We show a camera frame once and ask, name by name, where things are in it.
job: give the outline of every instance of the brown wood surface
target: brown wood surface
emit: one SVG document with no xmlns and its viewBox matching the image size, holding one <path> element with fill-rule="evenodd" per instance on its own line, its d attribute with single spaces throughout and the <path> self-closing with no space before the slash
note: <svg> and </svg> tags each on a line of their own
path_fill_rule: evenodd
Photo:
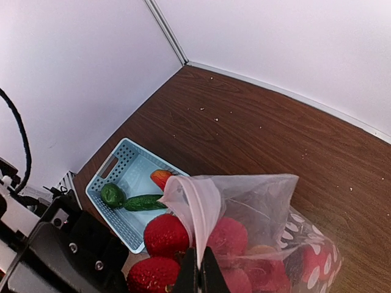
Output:
<svg viewBox="0 0 391 293">
<path fill-rule="evenodd" d="M 82 205 L 97 217 L 84 189 L 124 137 L 191 175 L 299 175 L 292 206 L 345 257 L 331 292 L 391 292 L 391 146 L 385 142 L 281 94 L 184 67 L 76 177 Z"/>
</svg>

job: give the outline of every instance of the basket handle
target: basket handle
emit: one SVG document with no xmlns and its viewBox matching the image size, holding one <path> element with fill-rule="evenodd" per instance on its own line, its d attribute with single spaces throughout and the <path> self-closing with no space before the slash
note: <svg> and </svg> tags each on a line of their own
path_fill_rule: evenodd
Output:
<svg viewBox="0 0 391 293">
<path fill-rule="evenodd" d="M 102 167 L 98 172 L 98 176 L 102 179 L 106 179 L 109 176 L 109 174 L 113 171 L 117 163 L 118 163 L 118 158 L 112 154 L 103 163 Z"/>
</svg>

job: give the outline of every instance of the green vegetable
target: green vegetable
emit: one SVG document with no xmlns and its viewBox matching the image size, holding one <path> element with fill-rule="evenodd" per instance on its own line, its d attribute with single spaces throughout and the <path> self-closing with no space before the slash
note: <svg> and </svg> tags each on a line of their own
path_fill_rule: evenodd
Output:
<svg viewBox="0 0 391 293">
<path fill-rule="evenodd" d="M 161 194 L 146 194 L 139 195 L 137 197 L 131 197 L 125 201 L 123 207 L 131 212 L 166 209 L 167 206 L 157 201 L 162 196 L 163 195 Z"/>
<path fill-rule="evenodd" d="M 112 209 L 121 208 L 126 198 L 125 193 L 114 183 L 103 186 L 100 196 L 103 202 Z"/>
</svg>

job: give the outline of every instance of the plastic bag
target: plastic bag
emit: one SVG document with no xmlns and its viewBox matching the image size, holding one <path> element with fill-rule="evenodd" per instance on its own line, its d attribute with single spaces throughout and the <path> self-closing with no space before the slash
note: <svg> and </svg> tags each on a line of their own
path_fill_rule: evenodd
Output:
<svg viewBox="0 0 391 293">
<path fill-rule="evenodd" d="M 173 176 L 160 199 L 210 246 L 231 293 L 325 293 L 342 261 L 335 245 L 290 207 L 294 175 Z"/>
</svg>

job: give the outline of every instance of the red object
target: red object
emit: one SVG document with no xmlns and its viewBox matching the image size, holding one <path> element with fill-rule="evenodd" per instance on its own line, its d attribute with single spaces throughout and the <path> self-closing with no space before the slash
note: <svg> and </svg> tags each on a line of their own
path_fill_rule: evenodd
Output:
<svg viewBox="0 0 391 293">
<path fill-rule="evenodd" d="M 312 244 L 306 246 L 303 252 L 303 277 L 302 280 L 308 283 L 313 270 L 320 268 L 319 280 L 326 281 L 331 273 L 332 253 L 325 246 Z"/>
<path fill-rule="evenodd" d="M 251 293 L 249 277 L 242 269 L 223 270 L 222 276 L 231 293 Z"/>
<path fill-rule="evenodd" d="M 151 174 L 152 181 L 164 191 L 167 180 L 173 176 L 170 171 L 167 170 L 156 170 Z"/>
<path fill-rule="evenodd" d="M 215 255 L 243 255 L 248 243 L 247 229 L 238 221 L 223 217 L 212 231 L 207 246 Z"/>
<path fill-rule="evenodd" d="M 172 259 L 190 246 L 188 232 L 177 217 L 169 214 L 149 222 L 144 231 L 144 244 L 150 256 Z"/>
<path fill-rule="evenodd" d="M 148 258 L 130 269 L 126 282 L 131 293 L 167 293 L 175 285 L 179 264 L 169 258 Z"/>
<path fill-rule="evenodd" d="M 289 292 L 290 281 L 282 261 L 247 259 L 242 264 L 253 291 Z"/>
</svg>

